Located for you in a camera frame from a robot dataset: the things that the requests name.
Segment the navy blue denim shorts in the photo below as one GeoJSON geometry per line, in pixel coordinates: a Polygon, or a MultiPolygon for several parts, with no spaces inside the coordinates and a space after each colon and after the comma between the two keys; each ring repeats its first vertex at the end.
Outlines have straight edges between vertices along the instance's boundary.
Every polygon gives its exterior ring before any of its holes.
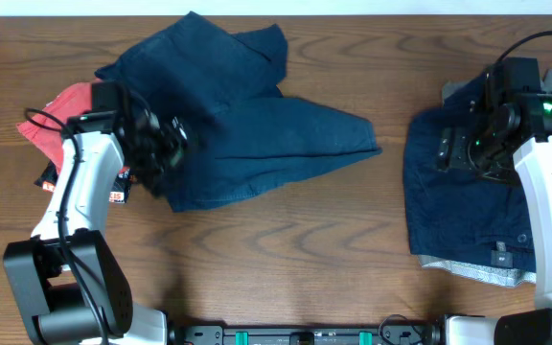
{"type": "Polygon", "coordinates": [[[282,94],[287,59],[276,25],[230,34],[190,12],[96,75],[182,123],[189,149],[157,190],[176,212],[209,210],[380,153],[368,120],[282,94]]]}

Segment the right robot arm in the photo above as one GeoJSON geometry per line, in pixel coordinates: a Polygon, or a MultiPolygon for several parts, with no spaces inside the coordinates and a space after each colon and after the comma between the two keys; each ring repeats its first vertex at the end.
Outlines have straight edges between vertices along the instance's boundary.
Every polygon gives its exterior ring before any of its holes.
{"type": "Polygon", "coordinates": [[[447,128],[439,170],[459,169],[504,184],[520,183],[537,269],[532,311],[487,318],[444,318],[444,344],[552,344],[552,94],[541,89],[534,58],[502,57],[486,73],[473,130],[447,128]]]}

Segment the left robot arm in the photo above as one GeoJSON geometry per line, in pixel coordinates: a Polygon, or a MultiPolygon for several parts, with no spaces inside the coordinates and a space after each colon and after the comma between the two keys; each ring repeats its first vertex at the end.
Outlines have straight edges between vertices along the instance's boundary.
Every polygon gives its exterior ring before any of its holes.
{"type": "Polygon", "coordinates": [[[114,80],[92,84],[91,107],[52,130],[64,153],[48,208],[29,239],[3,256],[16,306],[34,344],[168,344],[167,315],[132,300],[105,238],[110,192],[123,166],[153,194],[188,147],[178,120],[164,122],[114,80]]]}

